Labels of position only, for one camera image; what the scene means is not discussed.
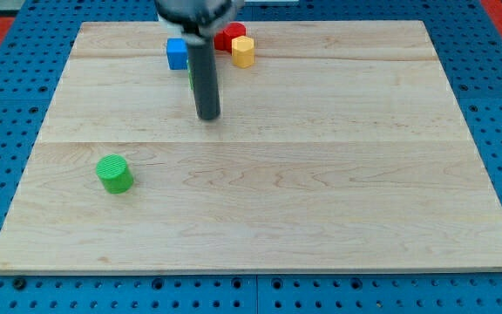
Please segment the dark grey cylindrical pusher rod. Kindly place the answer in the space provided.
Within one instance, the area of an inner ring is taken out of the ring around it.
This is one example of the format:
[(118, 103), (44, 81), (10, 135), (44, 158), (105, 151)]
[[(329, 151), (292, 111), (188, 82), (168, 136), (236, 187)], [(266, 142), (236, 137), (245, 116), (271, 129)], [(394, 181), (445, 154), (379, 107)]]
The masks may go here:
[(200, 119), (213, 120), (220, 116), (220, 96), (214, 55), (214, 42), (187, 46), (188, 68), (193, 82), (193, 97)]

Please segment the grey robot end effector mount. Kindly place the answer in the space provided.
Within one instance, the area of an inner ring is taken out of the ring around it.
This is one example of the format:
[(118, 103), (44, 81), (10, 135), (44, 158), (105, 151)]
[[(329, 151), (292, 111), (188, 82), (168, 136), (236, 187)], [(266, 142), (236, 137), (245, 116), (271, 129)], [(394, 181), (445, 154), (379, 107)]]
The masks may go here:
[(155, 0), (160, 21), (177, 29), (188, 44), (210, 41), (245, 5), (244, 0)]

